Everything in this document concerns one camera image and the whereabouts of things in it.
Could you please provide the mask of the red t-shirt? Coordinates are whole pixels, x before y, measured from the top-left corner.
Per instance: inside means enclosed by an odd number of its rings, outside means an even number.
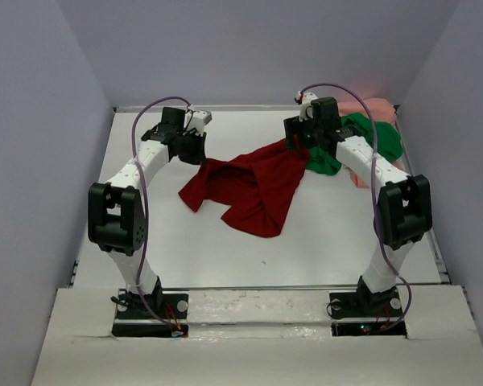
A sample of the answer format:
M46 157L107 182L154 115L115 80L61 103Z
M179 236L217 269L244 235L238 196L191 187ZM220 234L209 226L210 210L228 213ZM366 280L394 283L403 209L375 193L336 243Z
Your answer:
M290 152L283 139L229 161L208 158L179 196L194 212L206 200L224 204L221 219L231 228L276 237L310 158L309 150Z

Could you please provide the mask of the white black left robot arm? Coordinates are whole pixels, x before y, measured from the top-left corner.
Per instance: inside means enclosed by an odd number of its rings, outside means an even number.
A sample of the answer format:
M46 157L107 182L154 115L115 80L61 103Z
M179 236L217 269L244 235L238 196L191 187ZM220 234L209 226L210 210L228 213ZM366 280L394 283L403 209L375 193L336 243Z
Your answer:
M147 262L148 199L151 180L172 159L191 165L205 160L208 111L165 107L160 122L134 141L122 169L88 193L88 238L114 261L126 284L121 302L152 318L162 308L158 275Z

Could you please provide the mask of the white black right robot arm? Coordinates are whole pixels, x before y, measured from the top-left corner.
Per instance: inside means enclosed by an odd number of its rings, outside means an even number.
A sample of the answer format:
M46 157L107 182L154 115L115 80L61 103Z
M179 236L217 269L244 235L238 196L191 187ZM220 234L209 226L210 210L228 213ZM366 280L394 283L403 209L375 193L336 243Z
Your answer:
M353 292L332 293L334 319L371 318L382 310L398 315L402 306L397 282L415 243L431 230L430 183L412 176L381 156L362 131L341 121L335 98L306 92L296 98L300 113L284 122L290 151L326 151L356 173L371 189L377 246Z

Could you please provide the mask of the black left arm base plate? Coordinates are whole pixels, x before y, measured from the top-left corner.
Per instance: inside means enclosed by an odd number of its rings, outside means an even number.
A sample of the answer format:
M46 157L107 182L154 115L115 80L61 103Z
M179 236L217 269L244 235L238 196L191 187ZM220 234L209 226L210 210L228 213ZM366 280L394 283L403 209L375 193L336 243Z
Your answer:
M143 301L138 295L120 290L115 304L112 335L119 338L186 338L188 336L189 295L163 293L160 305Z

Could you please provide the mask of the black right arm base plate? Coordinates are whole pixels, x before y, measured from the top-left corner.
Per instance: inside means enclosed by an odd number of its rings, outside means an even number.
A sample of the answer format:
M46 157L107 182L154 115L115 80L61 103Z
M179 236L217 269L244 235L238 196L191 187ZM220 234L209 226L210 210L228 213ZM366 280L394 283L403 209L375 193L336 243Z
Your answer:
M370 299L360 298L356 291L330 293L326 311L334 337L407 337L404 321L393 326L403 314L396 288L383 296L371 294Z

